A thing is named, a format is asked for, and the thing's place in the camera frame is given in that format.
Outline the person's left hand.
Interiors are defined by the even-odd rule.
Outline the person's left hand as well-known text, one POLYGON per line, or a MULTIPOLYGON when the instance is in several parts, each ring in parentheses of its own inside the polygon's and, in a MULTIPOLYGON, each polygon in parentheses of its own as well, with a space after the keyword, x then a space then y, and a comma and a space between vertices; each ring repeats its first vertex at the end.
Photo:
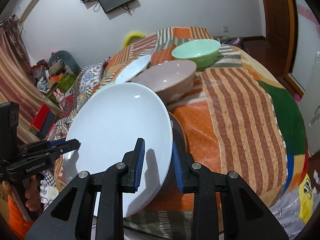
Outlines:
MULTIPOLYGON (((7 195, 15 203, 10 183, 8 181, 3 181, 2 186, 7 195)), ((30 211, 39 211, 41 209, 41 197, 37 187, 38 183, 36 180, 36 176, 33 175, 29 178, 29 185, 25 189, 25 197, 27 199, 25 204, 30 211)))

